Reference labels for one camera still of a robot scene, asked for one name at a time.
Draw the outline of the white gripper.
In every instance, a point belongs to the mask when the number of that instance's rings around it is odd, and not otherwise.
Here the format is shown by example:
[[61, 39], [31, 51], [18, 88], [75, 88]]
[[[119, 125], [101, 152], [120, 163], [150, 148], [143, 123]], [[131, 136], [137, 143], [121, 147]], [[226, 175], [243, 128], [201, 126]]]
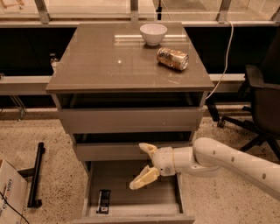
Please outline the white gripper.
[[152, 158], [152, 163], [156, 168], [146, 165], [140, 174], [129, 183], [131, 190], [137, 190], [143, 186], [147, 186], [157, 180], [160, 175], [166, 177], [176, 173], [172, 147], [158, 149], [153, 144], [140, 143], [139, 148]]

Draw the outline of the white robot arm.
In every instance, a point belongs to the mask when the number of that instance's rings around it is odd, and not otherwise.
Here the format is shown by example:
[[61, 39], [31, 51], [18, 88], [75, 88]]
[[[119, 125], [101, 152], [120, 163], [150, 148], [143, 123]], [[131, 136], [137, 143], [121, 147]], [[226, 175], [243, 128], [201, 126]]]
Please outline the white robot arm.
[[279, 164], [236, 150], [212, 138], [201, 137], [191, 146], [180, 148], [158, 148], [149, 143], [140, 143], [139, 148], [149, 155], [152, 165], [145, 166], [129, 183], [132, 190], [147, 186], [160, 176], [183, 172], [194, 177], [214, 177], [223, 167], [280, 200]]

